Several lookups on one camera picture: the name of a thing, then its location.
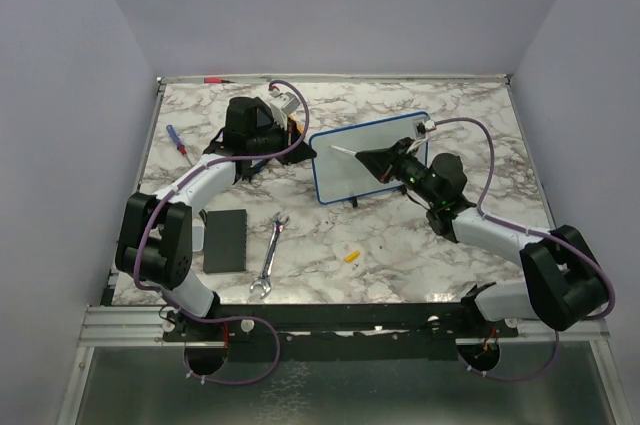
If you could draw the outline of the yellow white marker pen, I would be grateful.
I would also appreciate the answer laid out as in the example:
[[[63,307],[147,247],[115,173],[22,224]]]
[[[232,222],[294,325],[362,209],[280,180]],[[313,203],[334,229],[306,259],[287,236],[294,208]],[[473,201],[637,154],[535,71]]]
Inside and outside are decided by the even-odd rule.
[[[340,146],[337,146],[337,145],[330,145],[330,148],[335,150],[335,151],[338,151],[340,153],[343,153],[345,155],[349,155],[349,156],[355,156],[356,153],[357,153],[355,151],[352,151],[352,150],[349,150],[349,149],[346,149],[346,148],[343,148],[343,147],[340,147]]]

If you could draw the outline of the blue framed whiteboard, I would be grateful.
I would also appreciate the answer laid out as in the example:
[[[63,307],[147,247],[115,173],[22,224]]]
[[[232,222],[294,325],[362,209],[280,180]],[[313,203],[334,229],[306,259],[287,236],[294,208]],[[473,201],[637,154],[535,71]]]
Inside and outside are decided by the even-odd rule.
[[[318,202],[328,205],[401,187],[402,183],[397,180],[386,184],[378,182],[353,156],[335,151],[330,145],[355,152],[388,148],[405,137],[416,140],[414,122],[421,119],[430,119],[430,116],[426,112],[414,112],[312,135],[309,145],[317,153],[312,169]]]

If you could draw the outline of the yellow marker cap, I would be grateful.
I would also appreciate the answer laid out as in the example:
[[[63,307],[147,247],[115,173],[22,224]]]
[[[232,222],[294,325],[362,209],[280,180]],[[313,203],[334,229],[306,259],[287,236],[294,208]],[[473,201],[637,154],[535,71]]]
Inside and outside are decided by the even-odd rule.
[[[349,254],[348,256],[346,256],[344,261],[346,263],[353,263],[356,259],[359,258],[360,255],[361,255],[360,251],[354,251],[351,254]]]

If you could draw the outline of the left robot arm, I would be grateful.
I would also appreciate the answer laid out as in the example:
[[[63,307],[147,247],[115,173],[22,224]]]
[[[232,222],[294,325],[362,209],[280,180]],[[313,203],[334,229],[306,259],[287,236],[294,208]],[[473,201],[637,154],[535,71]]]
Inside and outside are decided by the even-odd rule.
[[[157,291],[186,314],[186,327],[206,340],[220,330],[219,296],[191,269],[193,219],[218,194],[276,159],[283,165],[314,158],[292,113],[305,105],[292,92],[268,100],[234,97],[221,136],[179,179],[157,192],[136,192],[125,207],[115,267],[142,290]]]

